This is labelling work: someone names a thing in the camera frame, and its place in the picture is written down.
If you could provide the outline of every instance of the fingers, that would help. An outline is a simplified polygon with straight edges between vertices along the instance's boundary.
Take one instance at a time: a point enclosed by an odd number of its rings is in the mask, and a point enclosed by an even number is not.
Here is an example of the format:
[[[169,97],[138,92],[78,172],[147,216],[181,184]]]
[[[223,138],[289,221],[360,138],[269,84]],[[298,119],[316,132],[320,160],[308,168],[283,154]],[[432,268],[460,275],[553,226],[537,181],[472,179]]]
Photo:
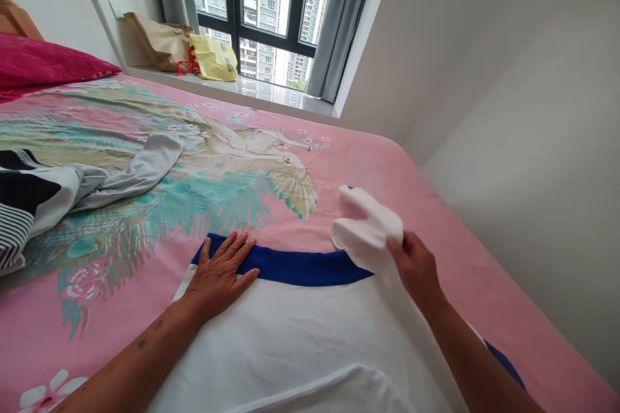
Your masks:
[[[413,231],[403,231],[402,248],[408,256],[412,256],[415,251],[415,245],[420,240]]]
[[[243,244],[243,247],[239,249],[237,253],[232,257],[231,262],[234,265],[234,269],[238,270],[241,264],[243,263],[245,257],[247,257],[252,247],[256,245],[256,238],[254,237],[252,240]]]
[[[224,255],[224,253],[226,253],[228,248],[234,243],[236,239],[237,239],[237,231],[232,231],[231,234],[228,237],[226,237],[226,240],[222,243],[222,245],[220,245],[217,252],[215,252],[215,255],[213,255],[213,259],[217,259],[221,257],[222,255]]]
[[[223,253],[222,259],[230,260],[232,257],[234,257],[235,253],[239,251],[245,241],[247,241],[247,232],[244,232],[243,234],[237,236],[237,238],[228,247],[228,250]]]
[[[202,243],[202,248],[200,249],[200,258],[198,258],[198,266],[204,265],[209,261],[209,249],[211,248],[211,238],[207,236],[205,241]]]
[[[394,237],[387,239],[387,247],[399,269],[407,265],[409,257],[402,249],[402,245]]]
[[[232,285],[232,291],[235,292],[237,297],[243,294],[248,289],[248,287],[250,287],[252,283],[256,281],[256,278],[258,277],[259,273],[260,273],[260,270],[258,268],[254,268],[253,270],[250,270],[247,273],[245,273],[241,277],[241,279],[239,279],[237,282],[235,282]]]

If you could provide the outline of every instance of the yellow plastic bag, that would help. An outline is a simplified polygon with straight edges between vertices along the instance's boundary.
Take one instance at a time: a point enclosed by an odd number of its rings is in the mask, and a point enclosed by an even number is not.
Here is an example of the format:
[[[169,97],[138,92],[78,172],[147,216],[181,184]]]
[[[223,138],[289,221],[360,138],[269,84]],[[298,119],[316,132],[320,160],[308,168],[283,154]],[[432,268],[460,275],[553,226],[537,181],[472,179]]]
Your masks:
[[[213,81],[237,79],[237,57],[230,45],[204,35],[189,35],[190,50],[200,67],[198,75]]]

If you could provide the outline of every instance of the forearm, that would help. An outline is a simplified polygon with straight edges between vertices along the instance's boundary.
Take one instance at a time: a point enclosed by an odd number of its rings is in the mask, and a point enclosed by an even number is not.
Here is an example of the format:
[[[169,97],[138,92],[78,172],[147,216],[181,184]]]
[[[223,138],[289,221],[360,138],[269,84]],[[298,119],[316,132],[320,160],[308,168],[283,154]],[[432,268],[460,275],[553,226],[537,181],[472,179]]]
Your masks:
[[[418,307],[471,413],[543,412],[495,360],[445,297],[430,298]]]
[[[200,327],[179,302],[53,412],[144,411]]]

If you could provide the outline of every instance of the wooden headboard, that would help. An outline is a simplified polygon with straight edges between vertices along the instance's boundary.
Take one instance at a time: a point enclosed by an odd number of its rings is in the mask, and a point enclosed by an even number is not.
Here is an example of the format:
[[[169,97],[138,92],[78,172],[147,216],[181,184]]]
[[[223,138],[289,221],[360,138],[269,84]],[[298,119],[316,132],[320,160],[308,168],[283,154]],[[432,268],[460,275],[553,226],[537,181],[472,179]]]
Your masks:
[[[0,0],[0,32],[43,40],[26,10],[19,8],[12,0]]]

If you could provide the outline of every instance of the blue trim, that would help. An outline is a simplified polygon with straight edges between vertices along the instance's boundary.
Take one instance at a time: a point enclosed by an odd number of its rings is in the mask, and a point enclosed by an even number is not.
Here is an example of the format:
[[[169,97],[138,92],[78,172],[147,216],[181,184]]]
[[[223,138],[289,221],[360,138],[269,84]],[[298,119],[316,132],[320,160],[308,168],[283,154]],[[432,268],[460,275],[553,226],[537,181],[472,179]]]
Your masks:
[[[510,360],[506,358],[506,355],[504,355],[502,352],[497,350],[493,345],[489,344],[486,340],[484,341],[484,343],[486,344],[486,348],[489,349],[489,352],[491,352],[491,355],[493,355],[495,359],[499,362],[499,364],[502,365],[506,371],[508,371],[509,375],[511,375],[512,378],[516,382],[518,382],[519,385],[523,389],[527,390],[525,388],[525,384],[523,383],[523,380],[519,376],[519,373],[517,372],[515,367],[512,365],[512,363],[510,363]]]
[[[226,237],[209,233],[211,248],[209,257],[213,257]],[[198,264],[202,246],[196,252],[193,265]],[[307,253],[280,252],[271,248],[255,245],[239,267],[238,274],[245,274],[251,269],[260,269],[260,278],[303,287],[325,287],[352,284],[373,273],[357,267],[347,252]]]

